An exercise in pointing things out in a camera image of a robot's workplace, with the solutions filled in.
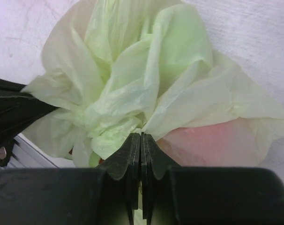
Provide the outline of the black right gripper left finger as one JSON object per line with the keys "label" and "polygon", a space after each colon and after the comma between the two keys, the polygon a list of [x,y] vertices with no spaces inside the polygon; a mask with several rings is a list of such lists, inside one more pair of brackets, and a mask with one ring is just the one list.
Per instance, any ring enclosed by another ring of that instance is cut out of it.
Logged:
{"label": "black right gripper left finger", "polygon": [[132,225],[140,137],[130,135],[95,168],[0,167],[0,225]]}

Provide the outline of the light green plastic bag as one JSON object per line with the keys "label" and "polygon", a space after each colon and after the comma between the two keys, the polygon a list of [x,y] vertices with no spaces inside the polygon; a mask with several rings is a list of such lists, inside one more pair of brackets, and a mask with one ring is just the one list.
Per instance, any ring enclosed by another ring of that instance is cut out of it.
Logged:
{"label": "light green plastic bag", "polygon": [[78,167],[107,159],[130,133],[155,142],[178,128],[245,119],[260,149],[284,136],[284,108],[214,50],[197,10],[179,0],[81,0],[42,50],[24,89],[58,107],[23,135]]}

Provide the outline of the peach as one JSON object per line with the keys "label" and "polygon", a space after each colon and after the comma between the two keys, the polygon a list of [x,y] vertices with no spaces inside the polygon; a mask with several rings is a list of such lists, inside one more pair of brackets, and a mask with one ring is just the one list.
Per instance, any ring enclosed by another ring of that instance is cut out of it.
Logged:
{"label": "peach", "polygon": [[157,144],[181,166],[256,166],[266,156],[245,119],[178,128]]}

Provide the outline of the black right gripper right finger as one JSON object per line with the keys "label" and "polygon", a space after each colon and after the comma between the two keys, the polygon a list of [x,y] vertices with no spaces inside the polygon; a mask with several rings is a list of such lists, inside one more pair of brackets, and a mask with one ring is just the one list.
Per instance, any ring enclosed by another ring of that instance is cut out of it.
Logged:
{"label": "black right gripper right finger", "polygon": [[254,167],[182,167],[141,136],[143,218],[149,225],[284,225],[284,184]]}

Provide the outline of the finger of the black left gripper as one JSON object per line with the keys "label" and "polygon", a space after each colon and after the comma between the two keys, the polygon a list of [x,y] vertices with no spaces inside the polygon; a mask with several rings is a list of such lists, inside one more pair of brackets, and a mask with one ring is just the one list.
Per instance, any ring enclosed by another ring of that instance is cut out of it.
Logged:
{"label": "finger of the black left gripper", "polygon": [[0,79],[0,147],[33,122],[58,109],[23,92],[25,86]]}

